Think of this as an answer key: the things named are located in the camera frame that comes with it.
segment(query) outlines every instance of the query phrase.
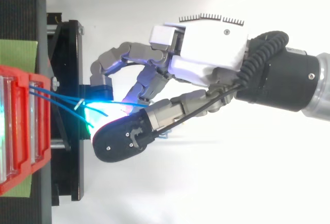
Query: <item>silver metal cylinder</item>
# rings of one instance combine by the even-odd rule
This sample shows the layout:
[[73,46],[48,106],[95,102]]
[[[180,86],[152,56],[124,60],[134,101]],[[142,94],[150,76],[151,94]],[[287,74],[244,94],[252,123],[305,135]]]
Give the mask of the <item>silver metal cylinder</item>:
[[320,77],[314,96],[305,109],[306,117],[330,121],[330,54],[317,56],[320,64]]
[[52,139],[51,149],[65,149],[63,140],[62,139]]

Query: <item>black cable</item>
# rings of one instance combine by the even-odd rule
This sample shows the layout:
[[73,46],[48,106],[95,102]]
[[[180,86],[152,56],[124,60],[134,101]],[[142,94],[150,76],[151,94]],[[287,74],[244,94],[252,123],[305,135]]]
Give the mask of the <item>black cable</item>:
[[200,112],[206,110],[208,107],[210,107],[212,104],[216,103],[217,101],[223,99],[224,97],[235,93],[236,91],[240,90],[240,86],[239,85],[234,85],[233,87],[231,87],[229,90],[227,90],[226,92],[220,94],[219,96],[215,97],[214,99],[210,100],[208,103],[204,104],[202,107],[194,110],[192,113],[187,114],[185,117],[182,117],[181,119],[177,120],[176,122],[171,123],[170,125],[158,130],[158,131],[154,131],[153,132],[153,137],[156,138],[159,135],[165,133],[168,130],[171,130],[172,128],[178,126],[179,124],[187,121],[188,119],[198,115]]
[[265,42],[243,61],[241,69],[237,73],[238,79],[235,83],[243,87],[247,87],[252,76],[263,67],[270,58],[284,49],[289,42],[289,36],[282,31],[267,32],[256,37],[256,39],[265,40]]

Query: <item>clear plastic container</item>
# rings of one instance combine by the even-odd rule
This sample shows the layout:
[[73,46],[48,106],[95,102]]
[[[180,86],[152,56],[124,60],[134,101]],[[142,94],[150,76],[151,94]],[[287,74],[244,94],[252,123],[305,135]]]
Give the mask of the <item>clear plastic container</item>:
[[[39,87],[40,85],[35,82],[30,82],[30,86]],[[38,161],[39,146],[38,146],[38,97],[30,94],[30,150],[31,150],[31,164]]]
[[12,137],[11,84],[13,77],[0,76],[0,183],[16,174]]

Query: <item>black metal frame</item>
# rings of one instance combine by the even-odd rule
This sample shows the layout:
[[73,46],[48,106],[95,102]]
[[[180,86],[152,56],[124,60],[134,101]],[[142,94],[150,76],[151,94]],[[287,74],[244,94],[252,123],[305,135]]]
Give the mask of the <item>black metal frame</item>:
[[[78,21],[70,20],[59,23],[54,35],[48,35],[48,55],[54,75],[60,82],[57,93],[72,97],[81,96],[80,27]],[[52,205],[59,205],[59,196],[71,195],[72,201],[79,201],[84,195],[84,144],[81,130],[85,126],[66,111],[53,107],[51,127],[52,139],[61,139],[65,145],[62,149],[52,149]]]

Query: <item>coiled cable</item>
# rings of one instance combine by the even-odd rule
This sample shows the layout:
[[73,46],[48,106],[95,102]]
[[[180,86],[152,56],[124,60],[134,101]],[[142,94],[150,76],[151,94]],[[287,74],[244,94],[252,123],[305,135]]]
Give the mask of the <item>coiled cable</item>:
[[250,55],[237,73],[236,84],[246,88],[252,76],[264,66],[264,64],[285,48],[289,42],[289,36],[282,31],[270,31],[259,35],[256,39],[264,40],[264,44]]

